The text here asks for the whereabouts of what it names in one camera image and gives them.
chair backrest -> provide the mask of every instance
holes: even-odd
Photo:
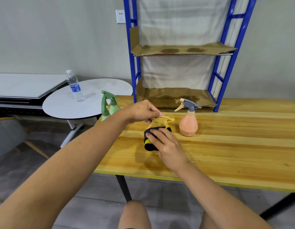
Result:
[[[0,156],[24,142],[27,133],[13,118],[0,118]]]

white tabletop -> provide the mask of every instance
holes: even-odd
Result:
[[[38,99],[65,82],[67,75],[1,74],[0,97]]]
[[[81,119],[101,113],[102,90],[114,95],[130,96],[132,86],[119,79],[91,79],[79,82],[86,100],[76,102],[69,86],[63,87],[48,96],[42,108],[50,116],[61,119]]]

water bottle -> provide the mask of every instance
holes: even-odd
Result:
[[[85,96],[83,95],[80,85],[78,84],[77,76],[72,73],[72,70],[67,71],[67,82],[71,87],[75,100],[77,102],[84,101]]]

blue-gray spray head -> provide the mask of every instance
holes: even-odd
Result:
[[[202,108],[201,106],[198,106],[196,103],[194,103],[191,100],[181,98],[180,101],[181,101],[181,105],[175,109],[175,112],[182,109],[183,107],[188,108],[189,112],[195,112],[196,108]]]

chair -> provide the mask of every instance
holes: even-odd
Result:
[[[28,134],[29,130],[23,128],[14,118],[0,118],[0,156],[12,151],[13,149],[17,149],[16,147],[24,142],[36,152],[49,159],[49,156],[43,153],[32,142],[27,140]]]

